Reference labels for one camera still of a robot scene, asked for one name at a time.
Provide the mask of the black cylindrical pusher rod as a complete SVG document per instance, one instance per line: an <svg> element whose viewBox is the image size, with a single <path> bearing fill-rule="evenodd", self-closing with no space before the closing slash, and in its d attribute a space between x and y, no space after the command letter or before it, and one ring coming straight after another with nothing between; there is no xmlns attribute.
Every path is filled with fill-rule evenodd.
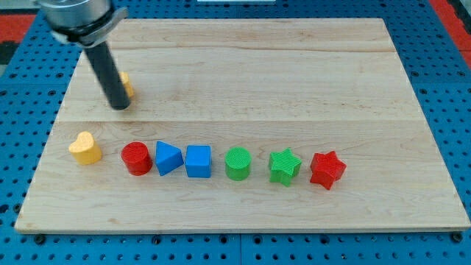
<svg viewBox="0 0 471 265"><path fill-rule="evenodd" d="M119 76L113 56L106 42L85 49L90 65L104 91L108 103L114 110L130 106L130 97Z"/></svg>

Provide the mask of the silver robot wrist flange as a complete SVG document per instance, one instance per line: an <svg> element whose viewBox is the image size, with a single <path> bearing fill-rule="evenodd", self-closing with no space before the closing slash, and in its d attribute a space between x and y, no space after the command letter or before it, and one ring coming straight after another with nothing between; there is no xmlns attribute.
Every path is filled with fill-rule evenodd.
<svg viewBox="0 0 471 265"><path fill-rule="evenodd" d="M52 36L61 43L88 49L107 40L128 9L111 0L37 0Z"/></svg>

